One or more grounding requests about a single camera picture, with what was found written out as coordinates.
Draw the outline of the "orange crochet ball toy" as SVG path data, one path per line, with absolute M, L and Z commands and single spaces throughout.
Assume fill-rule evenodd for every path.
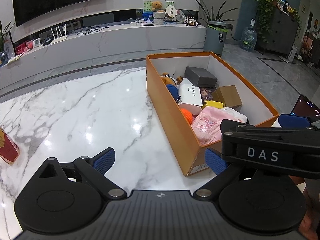
M 185 117 L 185 119 L 187 120 L 188 124 L 192 124 L 194 121 L 194 116 L 192 115 L 191 111 L 185 109 L 185 108 L 181 108 L 181 112 L 183 114 L 183 116 Z

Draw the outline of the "brown cardboard box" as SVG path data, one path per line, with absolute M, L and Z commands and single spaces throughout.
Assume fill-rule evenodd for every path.
M 234 85 L 219 87 L 213 93 L 213 98 L 223 103 L 225 107 L 236 109 L 242 106 L 240 95 Z

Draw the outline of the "white glasses case box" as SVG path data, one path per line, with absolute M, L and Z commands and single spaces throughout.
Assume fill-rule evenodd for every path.
M 200 88 L 196 87 L 187 78 L 184 78 L 180 83 L 178 87 L 178 93 L 181 98 L 181 103 L 202 106 Z

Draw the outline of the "dark grey gift box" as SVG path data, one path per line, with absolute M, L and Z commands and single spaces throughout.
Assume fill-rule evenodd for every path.
M 184 77 L 196 87 L 212 88 L 217 83 L 217 77 L 204 68 L 187 67 Z

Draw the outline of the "brown plush bear keychain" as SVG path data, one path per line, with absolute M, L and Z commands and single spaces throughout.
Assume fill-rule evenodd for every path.
M 179 76 L 177 78 L 174 78 L 168 73 L 163 73 L 161 75 L 161 80 L 167 87 L 175 102 L 179 105 L 181 103 L 181 97 L 179 95 L 178 88 L 181 82 L 183 81 L 183 77 Z

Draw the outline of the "black smartphone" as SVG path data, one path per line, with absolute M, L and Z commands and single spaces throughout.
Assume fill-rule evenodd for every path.
M 290 114 L 306 117 L 312 122 L 316 122 L 319 121 L 320 109 L 305 95 L 300 94 Z

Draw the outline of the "pink folded cloth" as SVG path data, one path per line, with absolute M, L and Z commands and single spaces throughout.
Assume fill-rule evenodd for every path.
M 205 107 L 191 124 L 199 144 L 208 145 L 221 140 L 220 125 L 225 119 L 242 123 L 248 122 L 247 116 L 232 108 Z

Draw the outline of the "dark picture card pack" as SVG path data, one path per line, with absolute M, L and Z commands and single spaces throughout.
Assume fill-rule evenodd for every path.
M 200 93 L 202 101 L 213 101 L 213 93 L 216 91 L 216 88 L 200 88 Z

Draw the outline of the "orange storage box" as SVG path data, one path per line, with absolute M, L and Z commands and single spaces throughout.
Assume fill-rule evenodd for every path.
M 207 168 L 206 149 L 221 150 L 223 119 L 270 127 L 278 111 L 212 52 L 151 54 L 146 87 L 184 176 Z

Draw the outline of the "blue water jug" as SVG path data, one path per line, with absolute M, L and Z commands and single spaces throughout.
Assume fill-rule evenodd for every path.
M 255 31 L 255 19 L 251 19 L 249 27 L 246 27 L 241 35 L 240 47 L 246 51 L 252 51 L 257 42 L 257 32 Z

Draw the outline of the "dark grey cabinet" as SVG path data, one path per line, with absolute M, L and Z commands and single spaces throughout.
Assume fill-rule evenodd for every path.
M 298 30 L 298 23 L 292 17 L 279 9 L 274 9 L 271 21 L 271 32 L 265 37 L 258 39 L 255 48 L 257 51 L 275 53 L 288 56 L 294 44 Z

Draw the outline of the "grey trash bin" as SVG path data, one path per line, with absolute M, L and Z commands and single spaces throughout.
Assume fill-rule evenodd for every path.
M 203 51 L 211 51 L 221 56 L 225 45 L 227 33 L 233 29 L 233 25 L 225 22 L 209 21 Z

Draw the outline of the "green potted plant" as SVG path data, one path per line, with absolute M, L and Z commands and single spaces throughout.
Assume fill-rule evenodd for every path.
M 206 4 L 202 0 L 200 0 L 200 1 L 196 0 L 196 3 L 199 5 L 200 9 L 204 12 L 205 18 L 203 18 L 203 20 L 207 23 L 208 27 L 227 29 L 227 30 L 232 30 L 233 29 L 232 22 L 234 22 L 234 20 L 230 19 L 230 18 L 223 19 L 223 17 L 228 12 L 235 11 L 238 8 L 232 8 L 232 9 L 228 9 L 228 10 L 222 11 L 222 9 L 225 6 L 226 2 L 227 2 L 227 0 L 225 0 L 220 5 L 220 7 L 217 10 L 217 12 L 215 12 L 214 11 L 214 7 L 211 7 L 211 9 L 209 10 L 208 7 L 206 6 Z

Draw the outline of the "white marble tv bench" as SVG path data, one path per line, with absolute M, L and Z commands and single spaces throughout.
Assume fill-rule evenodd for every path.
M 80 61 L 140 51 L 202 49 L 206 28 L 177 25 L 114 25 L 87 35 L 41 46 L 1 67 L 1 88 Z

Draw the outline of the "white wifi router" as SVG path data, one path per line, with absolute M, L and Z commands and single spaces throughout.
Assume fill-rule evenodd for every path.
M 67 38 L 66 24 L 61 28 L 58 25 L 56 25 L 55 29 L 51 28 L 50 30 L 52 33 L 52 44 L 64 41 Z

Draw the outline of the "small teddy bear ornament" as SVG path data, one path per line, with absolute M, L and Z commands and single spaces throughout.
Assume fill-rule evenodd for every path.
M 152 12 L 164 12 L 162 8 L 162 3 L 161 1 L 152 1 L 151 2 L 151 11 Z

